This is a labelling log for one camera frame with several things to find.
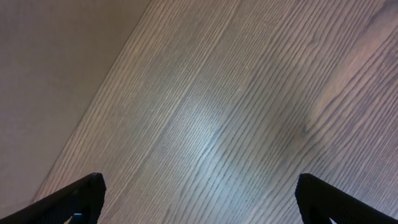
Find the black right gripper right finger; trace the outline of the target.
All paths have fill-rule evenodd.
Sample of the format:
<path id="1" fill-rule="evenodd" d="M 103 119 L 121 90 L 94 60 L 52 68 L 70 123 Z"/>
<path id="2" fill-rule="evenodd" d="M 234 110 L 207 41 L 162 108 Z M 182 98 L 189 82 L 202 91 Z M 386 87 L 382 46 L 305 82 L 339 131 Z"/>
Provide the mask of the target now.
<path id="1" fill-rule="evenodd" d="M 309 173 L 299 175 L 295 198 L 304 223 L 391 223 L 397 220 Z"/>

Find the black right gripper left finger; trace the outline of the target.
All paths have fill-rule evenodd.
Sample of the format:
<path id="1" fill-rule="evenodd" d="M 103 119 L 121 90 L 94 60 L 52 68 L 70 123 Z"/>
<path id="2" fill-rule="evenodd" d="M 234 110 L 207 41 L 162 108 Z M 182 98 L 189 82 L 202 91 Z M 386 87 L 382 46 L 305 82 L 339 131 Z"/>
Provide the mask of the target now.
<path id="1" fill-rule="evenodd" d="M 2 218 L 1 223 L 97 223 L 105 193 L 103 175 L 95 172 Z"/>

